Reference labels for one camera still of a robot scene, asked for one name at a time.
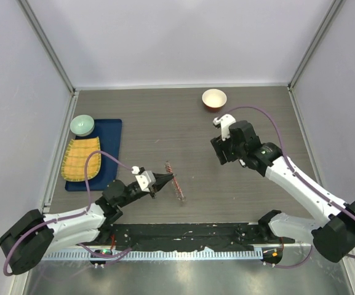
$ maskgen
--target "gray wood tabletop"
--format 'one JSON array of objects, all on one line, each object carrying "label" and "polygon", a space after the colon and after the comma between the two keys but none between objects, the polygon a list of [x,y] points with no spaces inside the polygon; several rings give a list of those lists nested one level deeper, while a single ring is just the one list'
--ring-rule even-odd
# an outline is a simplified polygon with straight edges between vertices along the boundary
[{"label": "gray wood tabletop", "polygon": [[[165,173],[168,160],[186,197],[177,199],[172,183],[156,199],[143,197],[124,207],[119,223],[159,222],[245,222],[257,221],[272,209],[299,217],[308,212],[288,193],[256,171],[237,162],[221,166],[210,140],[220,134],[213,127],[215,114],[201,101],[208,88],[165,88],[141,90],[81,91],[75,115],[94,119],[122,119],[119,159],[127,165],[144,166]],[[310,177],[314,177],[303,137],[286,87],[221,88],[227,110],[254,104],[270,113],[278,124],[288,155]],[[237,120],[252,123],[263,142],[278,144],[269,120],[250,109],[232,113]],[[119,168],[118,179],[134,181],[129,171]],[[58,213],[87,205],[85,192],[67,192],[59,177],[50,209]],[[101,192],[93,192],[94,200]]]}]

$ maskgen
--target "light green bowl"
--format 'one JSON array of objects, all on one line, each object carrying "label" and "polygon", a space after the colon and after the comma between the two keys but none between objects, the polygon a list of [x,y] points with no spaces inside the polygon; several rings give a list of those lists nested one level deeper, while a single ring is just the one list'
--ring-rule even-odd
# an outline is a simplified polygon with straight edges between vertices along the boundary
[{"label": "light green bowl", "polygon": [[70,129],[77,136],[87,136],[93,132],[95,127],[94,119],[88,115],[80,115],[71,121]]}]

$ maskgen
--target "blue tray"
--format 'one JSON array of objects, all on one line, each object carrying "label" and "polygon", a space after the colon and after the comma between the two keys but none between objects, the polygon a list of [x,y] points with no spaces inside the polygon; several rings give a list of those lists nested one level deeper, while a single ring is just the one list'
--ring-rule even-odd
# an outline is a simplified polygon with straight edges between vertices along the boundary
[{"label": "blue tray", "polygon": [[[101,151],[105,151],[118,159],[120,152],[122,121],[120,119],[100,119],[95,120],[93,132],[84,137],[76,137],[77,140],[99,137]],[[118,165],[111,159],[102,155],[101,169],[96,177],[89,180],[92,191],[103,191],[110,181],[116,179]],[[80,192],[86,190],[84,181],[65,183],[65,189],[68,192]]]}]

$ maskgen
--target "yellow checkered cloth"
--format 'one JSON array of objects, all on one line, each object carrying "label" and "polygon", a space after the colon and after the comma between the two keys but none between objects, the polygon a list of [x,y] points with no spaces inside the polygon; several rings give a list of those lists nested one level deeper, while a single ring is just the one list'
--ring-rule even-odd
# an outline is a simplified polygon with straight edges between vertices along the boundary
[{"label": "yellow checkered cloth", "polygon": [[[84,165],[88,156],[101,149],[99,137],[89,138],[88,140],[71,140],[65,151],[62,160],[61,175],[67,181],[84,181]],[[88,179],[96,177],[101,169],[101,154],[91,157],[88,167]]]}]

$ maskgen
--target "red patterned stick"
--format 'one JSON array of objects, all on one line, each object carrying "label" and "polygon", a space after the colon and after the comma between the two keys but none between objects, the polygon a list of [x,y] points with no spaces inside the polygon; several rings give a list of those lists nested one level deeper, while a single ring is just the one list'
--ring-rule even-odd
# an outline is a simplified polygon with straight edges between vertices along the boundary
[{"label": "red patterned stick", "polygon": [[[172,167],[170,166],[170,163],[169,162],[166,162],[165,163],[165,168],[166,168],[166,172],[168,173],[173,173],[172,171]],[[178,185],[178,182],[176,180],[176,177],[173,177],[173,183],[174,183],[174,187],[175,187],[175,190],[176,190],[176,195],[178,197],[178,199],[180,201],[184,201],[185,200],[185,197],[183,195],[183,191],[181,190],[181,187]]]}]

